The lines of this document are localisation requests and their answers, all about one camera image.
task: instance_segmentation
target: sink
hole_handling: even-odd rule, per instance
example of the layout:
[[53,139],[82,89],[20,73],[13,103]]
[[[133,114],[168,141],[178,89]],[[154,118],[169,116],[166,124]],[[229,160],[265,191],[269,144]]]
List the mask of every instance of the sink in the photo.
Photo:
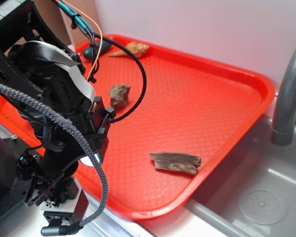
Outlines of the sink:
[[227,236],[296,237],[296,128],[279,147],[270,125],[262,116],[191,197],[192,211]]

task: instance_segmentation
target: orange wire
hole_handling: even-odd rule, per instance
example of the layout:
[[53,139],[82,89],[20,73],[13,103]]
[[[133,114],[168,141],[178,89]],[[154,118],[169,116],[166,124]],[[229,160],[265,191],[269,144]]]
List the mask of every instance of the orange wire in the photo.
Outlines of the orange wire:
[[97,57],[95,58],[95,62],[93,63],[92,65],[92,68],[87,76],[87,81],[89,81],[90,77],[91,77],[91,74],[92,74],[92,71],[95,69],[95,66],[97,65],[97,61],[100,57],[100,53],[101,53],[101,49],[102,49],[102,44],[103,44],[103,34],[102,34],[102,31],[101,31],[101,28],[99,27],[99,25],[91,18],[89,17],[88,15],[86,15],[83,11],[79,10],[78,8],[72,6],[71,4],[67,3],[66,1],[62,0],[62,2],[68,6],[70,6],[71,8],[73,8],[74,10],[78,11],[81,15],[83,15],[84,17],[88,18],[99,30],[100,32],[100,48],[99,48],[99,51],[98,51],[98,54],[97,54]]

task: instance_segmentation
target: plastic tray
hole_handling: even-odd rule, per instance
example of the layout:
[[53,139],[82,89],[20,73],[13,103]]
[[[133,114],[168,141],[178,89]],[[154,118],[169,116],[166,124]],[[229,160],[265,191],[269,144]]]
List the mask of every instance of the plastic tray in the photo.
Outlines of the plastic tray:
[[[122,45],[134,41],[110,37]],[[272,83],[260,74],[149,45],[140,58],[148,77],[146,96],[132,115],[112,124],[103,164],[109,182],[108,207],[133,220],[156,218],[181,207],[275,94]],[[87,46],[82,44],[77,51]],[[94,87],[108,107],[113,85],[132,86],[129,105],[118,112],[121,115],[139,97],[142,78],[129,57],[108,57],[114,51],[111,47],[100,57]],[[90,61],[82,61],[89,69]],[[1,98],[0,122],[30,145],[37,144],[29,124]],[[149,153],[161,151],[202,157],[197,175],[156,170]],[[75,175],[87,192],[100,198],[99,178],[92,167],[80,165]]]

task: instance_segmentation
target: gray braided cable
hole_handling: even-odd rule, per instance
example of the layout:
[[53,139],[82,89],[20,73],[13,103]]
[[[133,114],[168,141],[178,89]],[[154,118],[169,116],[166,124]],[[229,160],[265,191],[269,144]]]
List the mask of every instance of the gray braided cable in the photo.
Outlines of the gray braided cable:
[[77,142],[79,145],[82,147],[86,155],[89,157],[91,160],[94,168],[96,169],[100,180],[102,184],[102,197],[100,201],[99,208],[95,213],[87,217],[86,219],[82,220],[79,223],[79,226],[83,227],[89,222],[93,221],[96,219],[100,214],[104,211],[104,208],[106,206],[107,200],[108,200],[108,193],[109,193],[109,186],[108,186],[108,181],[106,179],[105,173],[102,170],[101,166],[97,162],[94,156],[94,152],[92,151],[88,141],[83,137],[80,131],[76,129],[75,126],[73,126],[72,122],[69,119],[64,118],[61,116],[59,113],[55,112],[52,110],[49,106],[33,99],[32,97],[18,91],[15,89],[12,89],[8,86],[0,84],[0,93],[6,94],[12,98],[15,98],[19,101],[22,101],[26,103],[27,105],[31,106],[32,108],[42,112],[44,115],[49,117],[52,121],[55,123],[59,124],[60,126],[63,127],[64,130],[66,130]]

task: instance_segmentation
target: gray faucet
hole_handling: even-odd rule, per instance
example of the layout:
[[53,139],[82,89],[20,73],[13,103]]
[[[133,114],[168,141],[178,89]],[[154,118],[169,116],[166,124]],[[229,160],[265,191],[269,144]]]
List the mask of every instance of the gray faucet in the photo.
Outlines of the gray faucet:
[[270,140],[278,146],[289,145],[296,125],[296,50],[288,64],[278,93]]

